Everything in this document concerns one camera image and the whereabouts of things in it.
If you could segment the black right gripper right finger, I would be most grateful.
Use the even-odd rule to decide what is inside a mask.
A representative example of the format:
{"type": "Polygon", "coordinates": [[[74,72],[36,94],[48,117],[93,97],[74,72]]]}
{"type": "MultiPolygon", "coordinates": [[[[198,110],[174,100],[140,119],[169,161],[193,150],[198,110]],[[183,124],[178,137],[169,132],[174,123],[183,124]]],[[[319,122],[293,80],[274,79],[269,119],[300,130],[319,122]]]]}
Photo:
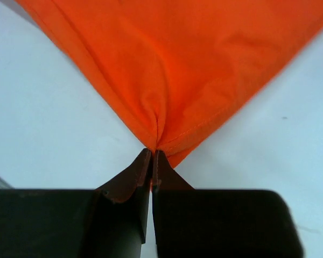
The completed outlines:
{"type": "Polygon", "coordinates": [[[163,151],[153,159],[152,209],[159,257],[303,257],[290,210],[258,189],[195,189],[163,151]]]}

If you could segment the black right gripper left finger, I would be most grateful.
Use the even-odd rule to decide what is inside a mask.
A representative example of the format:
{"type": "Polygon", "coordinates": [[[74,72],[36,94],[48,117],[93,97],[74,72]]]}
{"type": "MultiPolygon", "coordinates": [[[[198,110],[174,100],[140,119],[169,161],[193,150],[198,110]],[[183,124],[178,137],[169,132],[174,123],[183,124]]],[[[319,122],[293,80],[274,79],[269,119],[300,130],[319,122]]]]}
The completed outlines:
{"type": "Polygon", "coordinates": [[[0,257],[140,257],[152,153],[96,189],[0,189],[0,257]]]}

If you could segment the orange t shirt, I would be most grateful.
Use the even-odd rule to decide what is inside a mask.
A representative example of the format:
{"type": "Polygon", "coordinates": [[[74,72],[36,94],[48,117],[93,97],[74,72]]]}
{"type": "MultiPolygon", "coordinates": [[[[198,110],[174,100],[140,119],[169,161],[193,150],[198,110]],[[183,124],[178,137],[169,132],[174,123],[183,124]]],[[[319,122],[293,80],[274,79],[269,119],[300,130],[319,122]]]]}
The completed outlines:
{"type": "Polygon", "coordinates": [[[20,1],[177,166],[323,29],[323,1],[20,1]]]}

